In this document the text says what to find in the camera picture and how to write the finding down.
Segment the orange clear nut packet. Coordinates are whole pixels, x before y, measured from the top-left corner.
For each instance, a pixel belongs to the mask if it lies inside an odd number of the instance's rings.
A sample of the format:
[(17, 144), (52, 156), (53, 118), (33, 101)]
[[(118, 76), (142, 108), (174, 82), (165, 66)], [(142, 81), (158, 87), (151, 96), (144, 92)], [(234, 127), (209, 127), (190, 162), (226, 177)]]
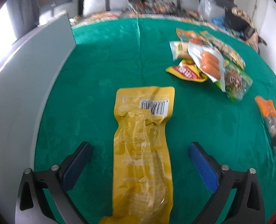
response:
[(276, 156), (276, 147), (273, 146), (271, 139), (276, 136), (276, 109), (272, 100), (266, 100), (261, 96), (256, 96), (255, 101), (264, 119), (265, 126), (270, 135), (270, 145), (274, 150)]

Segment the sausage snack packet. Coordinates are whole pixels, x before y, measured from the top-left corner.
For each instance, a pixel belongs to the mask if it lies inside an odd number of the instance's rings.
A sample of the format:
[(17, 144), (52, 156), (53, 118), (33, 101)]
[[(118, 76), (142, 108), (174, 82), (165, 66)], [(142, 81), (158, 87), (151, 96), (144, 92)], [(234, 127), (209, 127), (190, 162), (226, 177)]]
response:
[(188, 44), (188, 53), (197, 67), (225, 93), (225, 63), (221, 53), (212, 46)]

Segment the green burger snack packet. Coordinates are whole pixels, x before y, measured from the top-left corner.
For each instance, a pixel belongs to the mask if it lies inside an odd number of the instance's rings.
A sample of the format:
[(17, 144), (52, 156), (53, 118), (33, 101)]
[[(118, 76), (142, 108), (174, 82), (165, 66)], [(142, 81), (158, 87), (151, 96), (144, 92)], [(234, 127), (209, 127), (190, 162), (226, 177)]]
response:
[(230, 62), (225, 67), (225, 89), (231, 102), (242, 100), (252, 83), (253, 80), (235, 64)]

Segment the long yellow snack packet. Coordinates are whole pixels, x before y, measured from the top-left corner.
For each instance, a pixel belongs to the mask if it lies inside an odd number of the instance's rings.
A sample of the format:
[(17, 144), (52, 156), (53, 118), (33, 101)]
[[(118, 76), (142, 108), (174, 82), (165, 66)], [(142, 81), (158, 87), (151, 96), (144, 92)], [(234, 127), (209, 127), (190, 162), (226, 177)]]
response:
[(165, 126), (174, 96), (172, 86), (116, 92), (112, 215), (100, 223), (169, 223), (173, 184)]

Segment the grey board panel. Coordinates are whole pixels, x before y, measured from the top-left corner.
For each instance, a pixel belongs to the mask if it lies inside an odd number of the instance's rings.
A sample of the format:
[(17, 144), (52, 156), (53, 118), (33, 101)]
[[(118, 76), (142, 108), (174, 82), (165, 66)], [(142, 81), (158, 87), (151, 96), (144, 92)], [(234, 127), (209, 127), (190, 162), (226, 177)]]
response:
[(21, 38), (0, 68), (0, 213), (8, 223), (15, 221), (23, 171), (34, 167), (49, 94), (75, 45), (61, 15)]

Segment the long yellow patterned packet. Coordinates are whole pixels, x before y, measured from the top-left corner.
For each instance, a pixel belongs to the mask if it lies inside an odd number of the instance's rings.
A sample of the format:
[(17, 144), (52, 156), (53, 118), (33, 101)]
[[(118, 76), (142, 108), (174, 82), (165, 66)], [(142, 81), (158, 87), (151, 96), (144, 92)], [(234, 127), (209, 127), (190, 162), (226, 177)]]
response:
[(230, 45), (214, 37), (207, 31), (201, 31), (200, 34), (203, 38), (205, 38), (207, 41), (212, 43), (216, 48), (218, 48), (227, 58), (233, 61), (238, 67), (240, 67), (242, 70), (245, 70), (246, 63), (244, 59)]

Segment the blue plastic bag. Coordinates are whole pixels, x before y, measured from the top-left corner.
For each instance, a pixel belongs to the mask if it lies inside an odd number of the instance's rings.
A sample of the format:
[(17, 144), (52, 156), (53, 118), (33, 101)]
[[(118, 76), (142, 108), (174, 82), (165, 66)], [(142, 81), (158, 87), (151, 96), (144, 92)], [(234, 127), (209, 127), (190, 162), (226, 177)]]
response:
[(210, 20), (210, 22), (218, 27), (224, 27), (225, 18), (224, 17), (215, 17)]

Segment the floral folded blanket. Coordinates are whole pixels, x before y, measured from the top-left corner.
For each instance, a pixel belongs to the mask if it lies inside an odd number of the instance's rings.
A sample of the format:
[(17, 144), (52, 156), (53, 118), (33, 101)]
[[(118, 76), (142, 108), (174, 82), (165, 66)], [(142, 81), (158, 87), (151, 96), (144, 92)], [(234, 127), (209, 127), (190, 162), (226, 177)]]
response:
[(131, 10), (136, 14), (179, 15), (181, 9), (171, 0), (127, 0)]

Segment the black bag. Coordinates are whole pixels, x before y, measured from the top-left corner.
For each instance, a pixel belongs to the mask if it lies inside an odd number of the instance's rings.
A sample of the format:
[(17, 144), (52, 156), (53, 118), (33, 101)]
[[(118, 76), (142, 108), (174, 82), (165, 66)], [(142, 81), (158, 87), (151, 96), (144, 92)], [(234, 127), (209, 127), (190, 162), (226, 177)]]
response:
[(249, 26), (248, 22), (245, 21), (245, 15), (247, 13), (238, 7), (227, 9), (225, 10), (224, 25), (235, 31), (244, 31)]

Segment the grey white pillow left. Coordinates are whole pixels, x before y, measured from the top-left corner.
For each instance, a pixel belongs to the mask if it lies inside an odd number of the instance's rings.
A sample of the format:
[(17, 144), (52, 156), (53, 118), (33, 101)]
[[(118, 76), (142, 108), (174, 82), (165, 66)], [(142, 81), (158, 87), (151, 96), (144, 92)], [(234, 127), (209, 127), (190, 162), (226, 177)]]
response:
[(46, 24), (61, 14), (67, 14), (69, 19), (78, 16), (79, 0), (52, 0), (39, 4), (39, 24)]

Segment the cream biscuit packet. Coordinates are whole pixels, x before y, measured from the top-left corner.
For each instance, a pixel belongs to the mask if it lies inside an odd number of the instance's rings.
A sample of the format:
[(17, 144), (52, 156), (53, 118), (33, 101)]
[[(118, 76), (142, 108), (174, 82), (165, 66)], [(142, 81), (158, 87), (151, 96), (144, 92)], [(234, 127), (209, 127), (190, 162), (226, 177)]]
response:
[(169, 46), (171, 48), (173, 60), (177, 59), (191, 59), (188, 53), (189, 43), (181, 41), (170, 41)]

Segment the clear plastic bag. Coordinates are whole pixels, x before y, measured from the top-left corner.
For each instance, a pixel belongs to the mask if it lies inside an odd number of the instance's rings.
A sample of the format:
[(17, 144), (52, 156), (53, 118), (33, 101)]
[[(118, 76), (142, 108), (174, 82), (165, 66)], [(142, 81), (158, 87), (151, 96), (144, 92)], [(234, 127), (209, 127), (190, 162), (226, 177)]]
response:
[(211, 21), (215, 18), (224, 18), (225, 9), (218, 6), (214, 0), (200, 0), (198, 12), (202, 20)]

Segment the grey curtain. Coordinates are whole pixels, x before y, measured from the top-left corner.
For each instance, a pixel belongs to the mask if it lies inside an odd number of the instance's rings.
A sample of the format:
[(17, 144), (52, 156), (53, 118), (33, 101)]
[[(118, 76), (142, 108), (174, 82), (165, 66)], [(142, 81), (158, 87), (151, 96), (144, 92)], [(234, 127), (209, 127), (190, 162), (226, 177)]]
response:
[(7, 0), (7, 10), (16, 39), (37, 27), (39, 7), (37, 0)]

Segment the yellow red snack packet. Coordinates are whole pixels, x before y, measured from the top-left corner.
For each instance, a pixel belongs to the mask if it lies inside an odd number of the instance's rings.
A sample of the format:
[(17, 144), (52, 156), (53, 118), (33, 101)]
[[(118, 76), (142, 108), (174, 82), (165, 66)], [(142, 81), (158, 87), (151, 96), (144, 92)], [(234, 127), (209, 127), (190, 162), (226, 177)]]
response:
[(183, 59), (177, 66), (168, 67), (165, 71), (181, 80), (197, 83), (208, 80), (208, 76), (201, 72), (192, 59)]

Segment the green tablecloth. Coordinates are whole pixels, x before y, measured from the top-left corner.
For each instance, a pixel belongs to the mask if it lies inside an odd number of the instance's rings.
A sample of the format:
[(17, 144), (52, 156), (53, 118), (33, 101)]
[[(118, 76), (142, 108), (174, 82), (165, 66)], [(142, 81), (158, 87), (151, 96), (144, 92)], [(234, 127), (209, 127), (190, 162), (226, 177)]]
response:
[(89, 223), (112, 212), (113, 138), (116, 92), (120, 88), (172, 86), (174, 111), (166, 124), (171, 157), (174, 206), (171, 223), (191, 223), (211, 196), (188, 157), (199, 142), (220, 164), (257, 171), (265, 218), (276, 210), (276, 157), (269, 143), (256, 96), (276, 108), (276, 75), (249, 46), (218, 31), (245, 60), (253, 80), (241, 101), (231, 102), (211, 81), (183, 81), (167, 73), (175, 64), (169, 47), (176, 30), (205, 27), (172, 20), (133, 18), (73, 29), (76, 47), (62, 68), (41, 120), (35, 170), (46, 170), (83, 141), (93, 145), (90, 163), (69, 195)]

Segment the orange clear chicken packet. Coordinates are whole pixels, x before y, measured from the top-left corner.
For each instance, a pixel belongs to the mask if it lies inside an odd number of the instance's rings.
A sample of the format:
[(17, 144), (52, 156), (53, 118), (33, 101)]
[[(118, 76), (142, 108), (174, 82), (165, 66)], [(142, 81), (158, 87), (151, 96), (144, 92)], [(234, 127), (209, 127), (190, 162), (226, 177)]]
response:
[(183, 29), (176, 29), (176, 34), (181, 42), (195, 43), (198, 45), (204, 45), (203, 37), (195, 31), (185, 31)]

